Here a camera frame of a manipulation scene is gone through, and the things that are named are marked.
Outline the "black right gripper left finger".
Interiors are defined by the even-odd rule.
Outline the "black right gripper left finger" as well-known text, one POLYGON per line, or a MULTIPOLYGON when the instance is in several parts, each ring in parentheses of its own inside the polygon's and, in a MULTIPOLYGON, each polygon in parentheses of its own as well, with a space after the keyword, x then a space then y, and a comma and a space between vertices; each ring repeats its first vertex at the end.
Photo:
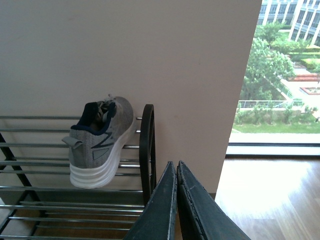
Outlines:
POLYGON ((177 215, 177 174, 169 161, 147 205, 125 240, 173 240, 177 215))

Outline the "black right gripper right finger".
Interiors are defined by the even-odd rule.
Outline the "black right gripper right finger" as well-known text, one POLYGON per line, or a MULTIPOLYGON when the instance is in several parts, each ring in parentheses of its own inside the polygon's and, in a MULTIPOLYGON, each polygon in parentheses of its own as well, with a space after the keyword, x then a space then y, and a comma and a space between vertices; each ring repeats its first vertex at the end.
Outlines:
POLYGON ((177 207, 184 240, 249 239, 183 161, 177 166, 177 207))

